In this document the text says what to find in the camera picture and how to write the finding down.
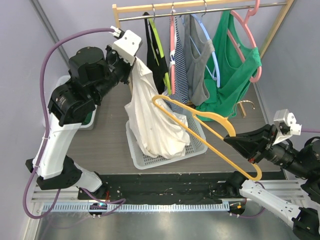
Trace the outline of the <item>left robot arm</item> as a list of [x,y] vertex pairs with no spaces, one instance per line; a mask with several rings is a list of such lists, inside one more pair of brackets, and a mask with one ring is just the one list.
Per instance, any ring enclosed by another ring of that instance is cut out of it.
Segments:
[[67,189],[75,186],[89,191],[100,200],[107,184],[94,171],[75,163],[67,151],[88,114],[100,106],[108,92],[118,83],[128,83],[136,52],[108,45],[106,52],[98,47],[84,47],[71,57],[68,81],[56,87],[49,99],[49,129],[45,147],[34,159],[26,160],[29,171],[36,171],[41,190]]

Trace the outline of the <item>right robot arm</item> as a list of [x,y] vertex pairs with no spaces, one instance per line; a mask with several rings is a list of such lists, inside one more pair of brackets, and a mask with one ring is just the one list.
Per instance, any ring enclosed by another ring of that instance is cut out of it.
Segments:
[[249,179],[235,171],[225,183],[226,193],[233,198],[250,199],[279,217],[300,240],[320,238],[320,138],[308,139],[301,150],[296,150],[289,136],[290,127],[267,124],[257,130],[227,135],[224,142],[233,147],[252,164],[261,160],[278,166],[299,184],[314,207],[303,207],[280,198],[258,180]]

